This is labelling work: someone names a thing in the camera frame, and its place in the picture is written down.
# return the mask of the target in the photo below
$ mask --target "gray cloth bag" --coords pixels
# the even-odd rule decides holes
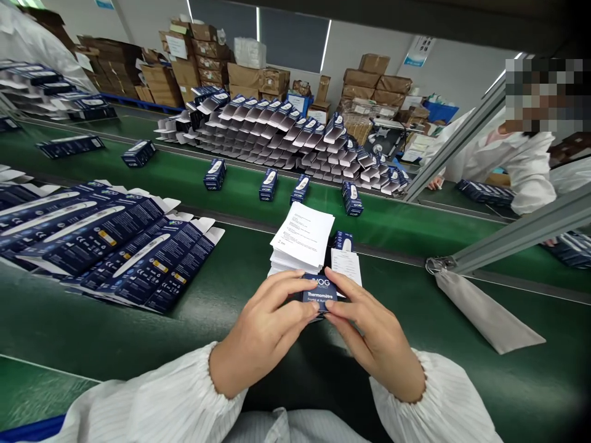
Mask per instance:
[[[441,269],[435,273],[435,279],[437,286],[499,354],[546,342],[467,278]]]

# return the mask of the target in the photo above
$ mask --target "finger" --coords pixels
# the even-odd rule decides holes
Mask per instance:
[[[324,305],[331,314],[355,322],[363,332],[368,333],[368,329],[372,329],[373,319],[370,318],[371,314],[367,305],[332,300],[327,300]]]
[[[320,305],[317,301],[302,303],[301,301],[293,300],[271,314],[271,321],[275,330],[283,335],[296,324],[304,320],[313,319],[318,315],[319,309]]]
[[[290,329],[285,331],[283,337],[280,338],[279,342],[275,346],[275,350],[273,351],[273,355],[275,356],[277,362],[285,357],[285,354],[287,354],[298,337],[300,337],[300,334],[304,328],[314,319],[314,317],[316,317],[317,314],[318,311],[314,312],[311,316],[301,320],[299,323],[296,323]]]
[[[340,291],[346,295],[351,301],[372,300],[374,297],[364,290],[361,286],[355,283],[346,275],[333,271],[328,266],[324,269],[324,274],[339,287]]]
[[[369,371],[373,356],[359,331],[357,331],[347,320],[333,314],[324,314],[324,318],[327,319],[337,331],[339,331],[340,336],[345,341],[345,344],[353,354],[353,357],[355,357],[355,360],[357,360],[365,370]]]
[[[294,279],[294,278],[301,278],[305,274],[305,271],[301,269],[298,271],[283,271],[280,273],[273,274],[272,276],[267,277],[263,283],[260,284],[257,291],[254,293],[252,298],[249,300],[249,303],[257,303],[269,290],[271,286],[275,283],[285,280],[285,279]]]
[[[315,280],[288,278],[274,283],[260,299],[259,305],[265,312],[274,312],[283,304],[288,295],[304,290],[314,289]]]

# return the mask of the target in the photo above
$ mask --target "person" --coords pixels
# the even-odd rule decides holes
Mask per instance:
[[[392,312],[346,276],[330,268],[325,274],[350,300],[327,301],[326,319],[370,374],[377,413],[392,441],[501,442],[461,367],[411,349]],[[366,442],[326,410],[241,413],[249,387],[271,372],[318,315],[315,301],[284,304],[289,294],[316,287],[303,275],[284,271],[263,281],[220,343],[127,382],[88,390],[47,441]]]
[[[78,89],[98,94],[59,38],[20,12],[10,0],[0,0],[0,60],[6,59],[40,63],[62,74]]]
[[[441,131],[427,148],[421,166],[431,161],[472,111]],[[550,155],[547,152],[552,140],[551,132],[509,132],[503,108],[450,160],[428,188],[440,189],[444,178],[456,183],[463,178],[484,182],[494,169],[503,167],[509,173],[511,189],[516,194],[511,208],[517,215],[531,214],[556,199],[549,180]]]

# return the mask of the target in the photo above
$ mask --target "white lab coat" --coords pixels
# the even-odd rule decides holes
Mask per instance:
[[[247,389],[228,400],[209,376],[215,345],[127,382],[106,381],[88,390],[46,443],[367,443],[327,410],[241,413]],[[415,353],[427,385],[418,403],[402,403],[369,378],[377,414],[392,441],[502,443],[465,371],[440,355]]]
[[[433,156],[471,113],[446,126],[439,137],[427,148],[421,165],[431,161]],[[453,157],[442,174],[445,179],[459,182],[461,179],[483,182],[498,167],[503,167],[511,178],[511,189],[516,196],[511,205],[516,214],[530,214],[556,199],[550,183],[550,155],[548,148],[554,136],[551,132],[540,132],[529,138],[515,132],[503,140],[487,145],[487,137],[505,122],[505,108],[495,115],[476,137]]]
[[[97,94],[93,83],[63,43],[18,9],[0,3],[0,60],[40,63],[78,89]]]
[[[559,166],[550,171],[550,181],[558,196],[591,182],[591,157]]]

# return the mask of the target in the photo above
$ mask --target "hand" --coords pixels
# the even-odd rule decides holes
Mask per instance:
[[[427,185],[427,188],[429,188],[432,191],[440,190],[442,184],[443,184],[443,177],[441,175],[438,175],[437,177],[435,177],[433,179],[433,181],[431,183],[429,183]]]
[[[316,287],[303,275],[285,271],[263,281],[228,336],[211,351],[209,374],[218,393],[232,399],[266,376],[318,315],[315,301],[280,307],[289,294]]]
[[[339,331],[353,357],[400,401],[419,401],[425,391],[425,373],[394,314],[343,274],[330,268],[324,273],[351,300],[327,301],[330,313],[324,316]]]

